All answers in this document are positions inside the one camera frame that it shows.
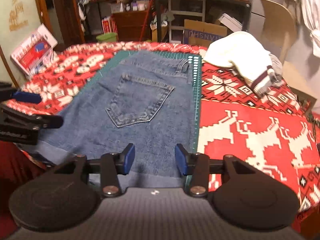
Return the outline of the wooden chair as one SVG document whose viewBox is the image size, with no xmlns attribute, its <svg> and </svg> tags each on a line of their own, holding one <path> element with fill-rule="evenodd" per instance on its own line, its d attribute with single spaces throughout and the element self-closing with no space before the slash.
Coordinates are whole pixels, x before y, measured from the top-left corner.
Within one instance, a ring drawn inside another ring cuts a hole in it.
<svg viewBox="0 0 320 240">
<path fill-rule="evenodd" d="M 265 16 L 261 38 L 281 48 L 278 59 L 284 63 L 288 51 L 297 40 L 296 20 L 283 5 L 271 0 L 260 1 Z"/>
</svg>

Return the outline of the white knotted curtain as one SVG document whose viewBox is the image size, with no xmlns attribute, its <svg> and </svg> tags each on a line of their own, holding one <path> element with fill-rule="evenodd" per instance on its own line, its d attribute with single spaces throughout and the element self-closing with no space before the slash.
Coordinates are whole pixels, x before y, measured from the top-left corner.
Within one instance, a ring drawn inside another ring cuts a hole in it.
<svg viewBox="0 0 320 240">
<path fill-rule="evenodd" d="M 319 3 L 320 0 L 301 1 L 303 20 L 309 30 L 312 53 L 315 57 L 319 57 Z"/>
</svg>

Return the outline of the red white printed box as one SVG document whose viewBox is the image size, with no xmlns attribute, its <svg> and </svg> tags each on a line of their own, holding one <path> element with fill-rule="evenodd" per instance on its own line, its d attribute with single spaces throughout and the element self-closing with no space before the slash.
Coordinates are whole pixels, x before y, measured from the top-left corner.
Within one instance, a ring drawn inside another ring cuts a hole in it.
<svg viewBox="0 0 320 240">
<path fill-rule="evenodd" d="M 37 66 L 58 44 L 44 24 L 32 32 L 12 53 L 11 59 L 26 76 L 33 76 Z"/>
</svg>

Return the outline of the white folded garment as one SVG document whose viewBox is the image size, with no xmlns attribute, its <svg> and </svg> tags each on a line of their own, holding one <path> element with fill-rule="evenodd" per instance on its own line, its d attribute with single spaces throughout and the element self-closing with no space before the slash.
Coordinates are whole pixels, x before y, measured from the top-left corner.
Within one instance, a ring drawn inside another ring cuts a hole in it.
<svg viewBox="0 0 320 240">
<path fill-rule="evenodd" d="M 239 74 L 255 95 L 262 98 L 271 87 L 284 84 L 283 64 L 250 33 L 234 32 L 214 41 L 204 62 Z"/>
</svg>

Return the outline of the brown cardboard box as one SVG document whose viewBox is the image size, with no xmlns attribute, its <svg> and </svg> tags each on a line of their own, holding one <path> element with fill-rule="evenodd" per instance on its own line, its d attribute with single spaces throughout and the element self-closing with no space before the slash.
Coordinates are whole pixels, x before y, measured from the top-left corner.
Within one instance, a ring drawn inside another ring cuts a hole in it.
<svg viewBox="0 0 320 240">
<path fill-rule="evenodd" d="M 226 37 L 227 30 L 221 25 L 185 19 L 183 44 L 208 48 L 211 43 Z"/>
</svg>

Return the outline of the red patterned blanket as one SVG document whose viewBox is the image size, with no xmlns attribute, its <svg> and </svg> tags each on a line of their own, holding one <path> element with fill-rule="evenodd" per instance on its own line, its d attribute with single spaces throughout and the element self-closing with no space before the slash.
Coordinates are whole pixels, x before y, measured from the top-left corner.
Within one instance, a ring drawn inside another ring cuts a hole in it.
<svg viewBox="0 0 320 240">
<path fill-rule="evenodd" d="M 111 68 L 112 57 L 138 50 L 195 63 L 197 149 L 213 158 L 237 150 L 238 157 L 297 193 L 300 210 L 319 204 L 319 155 L 311 124 L 287 85 L 271 88 L 259 99 L 229 70 L 205 63 L 199 46 L 150 42 L 74 45 L 54 56 L 23 86 L 38 93 L 39 104 L 14 99 L 6 105 L 24 114 L 54 115 L 75 105 L 80 96 Z"/>
</svg>

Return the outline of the green plastic bin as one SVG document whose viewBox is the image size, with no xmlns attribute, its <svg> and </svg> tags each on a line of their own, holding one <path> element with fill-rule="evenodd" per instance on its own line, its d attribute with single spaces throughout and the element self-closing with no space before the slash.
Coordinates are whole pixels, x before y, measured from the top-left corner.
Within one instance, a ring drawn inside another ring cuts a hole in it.
<svg viewBox="0 0 320 240">
<path fill-rule="evenodd" d="M 96 40 L 98 42 L 117 42 L 118 40 L 118 35 L 117 33 L 104 33 L 104 34 L 100 34 L 96 37 Z"/>
</svg>

